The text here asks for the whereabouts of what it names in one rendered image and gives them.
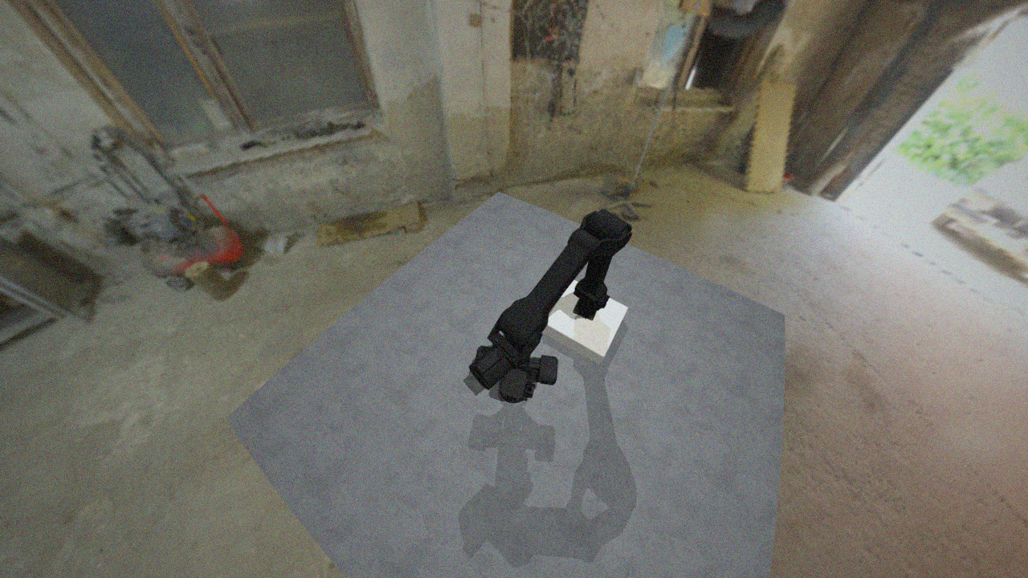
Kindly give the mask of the black round pedestal with shaft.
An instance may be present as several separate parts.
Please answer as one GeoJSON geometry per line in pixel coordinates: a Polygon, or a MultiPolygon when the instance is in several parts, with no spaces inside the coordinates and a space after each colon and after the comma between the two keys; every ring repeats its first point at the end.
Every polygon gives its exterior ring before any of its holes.
{"type": "Polygon", "coordinates": [[[506,400],[507,402],[510,402],[510,403],[519,403],[519,402],[522,402],[522,401],[524,401],[524,400],[521,400],[521,399],[516,399],[516,398],[514,398],[514,397],[509,397],[509,396],[507,396],[507,395],[504,395],[504,394],[503,394],[503,393],[502,393],[502,392],[500,391],[500,388],[502,388],[502,383],[503,383],[503,380],[504,380],[504,378],[502,377],[502,378],[500,378],[500,381],[499,381],[499,392],[500,392],[500,395],[502,395],[502,398],[503,398],[503,399],[505,399],[505,400],[506,400]]]}

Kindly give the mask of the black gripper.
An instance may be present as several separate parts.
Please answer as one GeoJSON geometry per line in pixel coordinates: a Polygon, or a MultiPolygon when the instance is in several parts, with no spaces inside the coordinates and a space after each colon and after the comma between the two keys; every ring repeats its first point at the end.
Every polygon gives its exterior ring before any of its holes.
{"type": "MultiPolygon", "coordinates": [[[[489,348],[491,347],[487,345],[479,345],[476,351],[476,360],[489,350],[489,348]]],[[[556,357],[542,355],[542,358],[529,357],[525,362],[519,363],[517,366],[512,364],[512,369],[530,368],[533,370],[533,383],[554,385],[557,376],[557,363],[558,359],[556,357]]]]}

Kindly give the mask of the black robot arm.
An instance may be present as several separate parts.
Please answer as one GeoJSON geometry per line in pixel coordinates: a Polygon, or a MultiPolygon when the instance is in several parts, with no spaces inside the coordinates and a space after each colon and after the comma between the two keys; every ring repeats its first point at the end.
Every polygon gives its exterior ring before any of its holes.
{"type": "Polygon", "coordinates": [[[580,228],[570,234],[568,245],[561,255],[540,279],[530,294],[514,301],[512,306],[502,312],[487,337],[492,348],[469,366],[473,376],[486,390],[491,390],[504,377],[500,388],[504,395],[526,401],[529,397],[533,398],[536,388],[533,384],[533,370],[512,369],[512,364],[517,366],[530,357],[530,352],[542,340],[542,332],[549,322],[549,312],[587,263],[585,277],[579,279],[575,286],[574,294],[579,300],[573,312],[591,320],[596,316],[596,311],[605,310],[610,298],[605,294],[603,282],[607,268],[614,254],[629,242],[633,234],[631,231],[629,223],[604,209],[586,215],[580,228]]]}

